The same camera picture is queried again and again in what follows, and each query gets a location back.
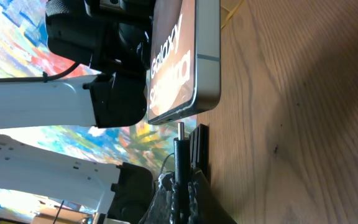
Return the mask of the smartphone with brown screen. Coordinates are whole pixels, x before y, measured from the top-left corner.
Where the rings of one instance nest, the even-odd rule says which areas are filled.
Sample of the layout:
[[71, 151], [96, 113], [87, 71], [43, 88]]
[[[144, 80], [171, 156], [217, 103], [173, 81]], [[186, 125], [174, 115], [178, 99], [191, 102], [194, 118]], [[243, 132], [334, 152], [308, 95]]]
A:
[[148, 122], [215, 108], [221, 98], [220, 0], [158, 0], [154, 7]]

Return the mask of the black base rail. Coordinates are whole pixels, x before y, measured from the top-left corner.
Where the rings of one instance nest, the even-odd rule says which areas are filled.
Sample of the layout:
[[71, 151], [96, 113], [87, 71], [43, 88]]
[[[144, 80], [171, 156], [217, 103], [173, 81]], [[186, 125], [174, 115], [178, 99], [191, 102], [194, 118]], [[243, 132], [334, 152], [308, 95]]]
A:
[[190, 134], [190, 161], [192, 168], [200, 168], [210, 182], [209, 127], [199, 124]]

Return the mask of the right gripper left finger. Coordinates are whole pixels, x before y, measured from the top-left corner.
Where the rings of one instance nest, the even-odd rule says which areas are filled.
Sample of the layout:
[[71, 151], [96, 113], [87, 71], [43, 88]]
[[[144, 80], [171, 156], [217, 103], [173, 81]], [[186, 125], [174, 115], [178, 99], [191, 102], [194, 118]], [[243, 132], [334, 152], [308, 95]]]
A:
[[139, 224], [174, 224], [179, 221], [178, 184], [175, 174], [166, 172], [158, 178], [157, 191]]

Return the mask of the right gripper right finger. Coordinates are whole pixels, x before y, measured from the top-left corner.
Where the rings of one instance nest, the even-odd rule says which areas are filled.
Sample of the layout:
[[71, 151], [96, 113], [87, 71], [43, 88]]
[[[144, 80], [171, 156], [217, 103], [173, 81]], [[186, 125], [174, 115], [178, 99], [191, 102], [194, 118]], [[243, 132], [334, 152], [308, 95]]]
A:
[[193, 169], [191, 184], [189, 223], [236, 224], [213, 195], [210, 184], [201, 169]]

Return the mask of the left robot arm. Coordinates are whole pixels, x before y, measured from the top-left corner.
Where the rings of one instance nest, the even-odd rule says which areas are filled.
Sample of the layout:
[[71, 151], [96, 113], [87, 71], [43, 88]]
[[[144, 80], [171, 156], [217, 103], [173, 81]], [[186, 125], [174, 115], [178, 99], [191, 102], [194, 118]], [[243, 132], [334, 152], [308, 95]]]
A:
[[[56, 75], [0, 78], [0, 129], [138, 123], [147, 109], [154, 7], [154, 1], [47, 1], [48, 48], [73, 63]], [[100, 223], [139, 223], [154, 194], [144, 167], [77, 159], [4, 134], [0, 189], [85, 205]]]

